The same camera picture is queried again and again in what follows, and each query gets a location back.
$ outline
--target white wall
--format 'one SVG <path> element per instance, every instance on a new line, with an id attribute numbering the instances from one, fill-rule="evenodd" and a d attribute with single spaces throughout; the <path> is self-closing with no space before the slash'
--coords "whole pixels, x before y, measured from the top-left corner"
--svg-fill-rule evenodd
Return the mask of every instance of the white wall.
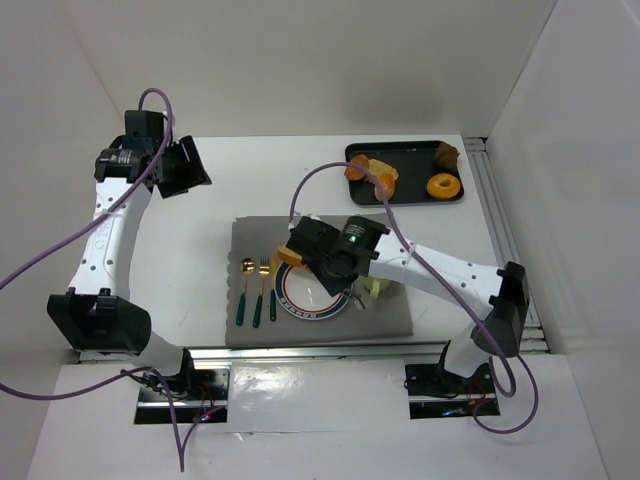
<path id="1" fill-rule="evenodd" d="M 613 479 L 639 471 L 638 13 L 638 0 L 560 0 L 489 141 L 536 305 Z"/>
<path id="2" fill-rule="evenodd" d="M 486 136 L 555 0 L 62 0 L 119 111 L 200 136 Z"/>
<path id="3" fill-rule="evenodd" d="M 56 5 L 0 5 L 2 277 L 90 219 L 94 159 L 121 130 Z M 46 302 L 65 291 L 81 248 L 60 252 L 0 293 L 0 381 L 53 391 L 68 347 Z M 26 476 L 47 406 L 0 393 L 2 478 Z"/>

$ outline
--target placemat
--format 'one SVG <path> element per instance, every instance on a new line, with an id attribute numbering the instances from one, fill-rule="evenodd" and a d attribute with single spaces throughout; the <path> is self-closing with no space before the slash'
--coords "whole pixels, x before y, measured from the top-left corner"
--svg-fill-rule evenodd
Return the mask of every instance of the placemat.
<path id="1" fill-rule="evenodd" d="M 365 215 L 380 223 L 386 223 L 386 215 Z M 324 216 L 322 220 L 342 228 L 348 216 Z M 380 297 L 373 301 L 359 281 L 355 290 L 363 295 L 366 310 L 358 310 L 353 302 L 337 315 L 319 321 L 300 320 L 287 313 L 277 303 L 277 320 L 269 319 L 271 276 L 265 281 L 262 303 L 262 319 L 259 328 L 252 325 L 260 277 L 254 273 L 249 277 L 244 324 L 236 325 L 238 301 L 244 277 L 240 269 L 243 258 L 259 261 L 261 256 L 276 252 L 278 246 L 289 238 L 287 217 L 243 217 L 232 225 L 231 251 L 227 268 L 227 332 L 225 343 L 231 348 L 297 346 L 348 340 L 407 337 L 413 335 L 413 324 L 403 285 L 392 283 Z"/>

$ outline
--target donut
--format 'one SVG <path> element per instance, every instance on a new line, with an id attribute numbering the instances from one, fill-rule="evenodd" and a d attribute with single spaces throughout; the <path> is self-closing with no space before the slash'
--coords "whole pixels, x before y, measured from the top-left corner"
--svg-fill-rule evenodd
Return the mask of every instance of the donut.
<path id="1" fill-rule="evenodd" d="M 439 173 L 438 175 L 434 175 L 427 182 L 427 192 L 433 198 L 453 198 L 459 191 L 460 180 L 448 173 Z"/>

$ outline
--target white plate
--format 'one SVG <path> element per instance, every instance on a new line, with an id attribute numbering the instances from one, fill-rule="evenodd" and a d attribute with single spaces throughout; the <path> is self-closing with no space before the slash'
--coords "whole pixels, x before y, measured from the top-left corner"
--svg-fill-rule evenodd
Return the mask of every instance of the white plate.
<path id="1" fill-rule="evenodd" d="M 302 320 L 329 318 L 346 307 L 349 301 L 342 294 L 329 296 L 311 273 L 286 263 L 278 267 L 276 297 L 288 313 Z"/>

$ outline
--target fork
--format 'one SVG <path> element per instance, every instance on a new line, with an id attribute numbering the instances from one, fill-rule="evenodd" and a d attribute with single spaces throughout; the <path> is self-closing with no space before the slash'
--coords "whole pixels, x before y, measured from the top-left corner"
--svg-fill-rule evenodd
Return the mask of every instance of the fork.
<path id="1" fill-rule="evenodd" d="M 260 257 L 260 294 L 256 303 L 256 311 L 253 314 L 253 327 L 260 326 L 260 315 L 262 314 L 262 293 L 264 292 L 264 281 L 269 276 L 269 257 Z"/>

